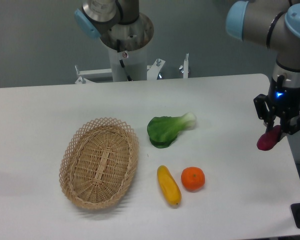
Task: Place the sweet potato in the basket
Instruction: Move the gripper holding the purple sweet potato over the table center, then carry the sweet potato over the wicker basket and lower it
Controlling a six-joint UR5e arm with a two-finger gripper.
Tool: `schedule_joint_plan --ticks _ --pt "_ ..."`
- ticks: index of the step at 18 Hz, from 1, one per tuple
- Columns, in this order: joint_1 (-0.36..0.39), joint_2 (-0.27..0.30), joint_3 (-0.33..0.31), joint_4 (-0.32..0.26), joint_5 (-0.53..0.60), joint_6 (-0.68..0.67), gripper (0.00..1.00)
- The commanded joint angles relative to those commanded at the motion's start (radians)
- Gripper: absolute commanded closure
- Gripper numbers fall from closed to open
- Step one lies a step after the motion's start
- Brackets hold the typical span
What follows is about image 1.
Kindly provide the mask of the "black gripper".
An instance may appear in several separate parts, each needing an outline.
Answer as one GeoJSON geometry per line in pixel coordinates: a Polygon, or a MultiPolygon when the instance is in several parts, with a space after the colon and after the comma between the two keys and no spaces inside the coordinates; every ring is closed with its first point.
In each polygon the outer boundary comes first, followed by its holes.
{"type": "Polygon", "coordinates": [[[281,130],[277,135],[279,143],[284,137],[300,131],[300,87],[287,87],[286,76],[270,81],[268,94],[259,94],[253,99],[256,113],[263,120],[265,133],[270,132],[275,119],[280,119],[281,130]]]}

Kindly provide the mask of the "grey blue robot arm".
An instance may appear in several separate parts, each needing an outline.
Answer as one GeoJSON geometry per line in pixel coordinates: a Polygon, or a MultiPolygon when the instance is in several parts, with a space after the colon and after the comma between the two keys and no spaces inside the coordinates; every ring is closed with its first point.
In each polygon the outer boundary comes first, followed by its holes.
{"type": "MultiPolygon", "coordinates": [[[[113,52],[114,80],[146,78],[146,67],[132,54],[151,41],[154,28],[137,0],[85,0],[74,18],[87,36],[101,39],[113,52]]],[[[268,94],[254,99],[265,135],[274,134],[280,141],[300,131],[300,0],[237,1],[225,29],[233,38],[277,52],[268,94]]]]}

